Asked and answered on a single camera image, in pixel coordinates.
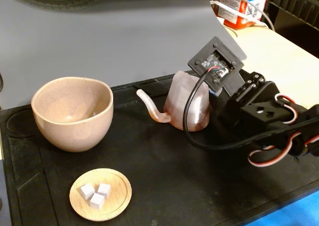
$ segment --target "white cube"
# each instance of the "white cube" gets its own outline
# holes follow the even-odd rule
[[[81,195],[85,200],[89,200],[95,193],[95,189],[90,183],[83,185],[80,189]]]
[[[103,195],[106,199],[109,198],[111,192],[111,185],[100,184],[98,194]]]
[[[100,210],[104,204],[104,196],[100,194],[94,194],[90,200],[90,206],[96,210]]]

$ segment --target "teapot spout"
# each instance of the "teapot spout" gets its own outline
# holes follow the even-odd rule
[[[171,121],[170,116],[167,113],[160,113],[155,106],[152,99],[141,89],[137,90],[136,94],[145,103],[151,118],[160,123],[169,123]]]

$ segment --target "speckled pink bowl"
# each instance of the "speckled pink bowl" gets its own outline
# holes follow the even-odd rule
[[[96,146],[113,118],[113,93],[102,81],[64,77],[43,85],[31,106],[44,137],[68,152]]]

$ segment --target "round wooden coaster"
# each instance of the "round wooden coaster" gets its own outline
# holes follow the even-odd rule
[[[101,210],[90,207],[90,201],[80,194],[80,187],[90,183],[97,192],[100,183],[111,185],[111,193]],[[132,188],[129,180],[120,172],[111,169],[95,169],[81,175],[72,185],[70,190],[70,202],[81,217],[91,221],[110,220],[127,207],[132,196]]]

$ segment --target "teapot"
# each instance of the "teapot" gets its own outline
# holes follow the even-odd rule
[[[160,123],[170,123],[172,126],[183,130],[183,113],[186,102],[192,92],[198,77],[186,72],[178,71],[170,86],[163,113],[160,113],[152,99],[141,89],[136,93],[145,103],[153,120]],[[205,82],[196,92],[190,104],[187,126],[189,131],[204,129],[209,123],[209,89]]]

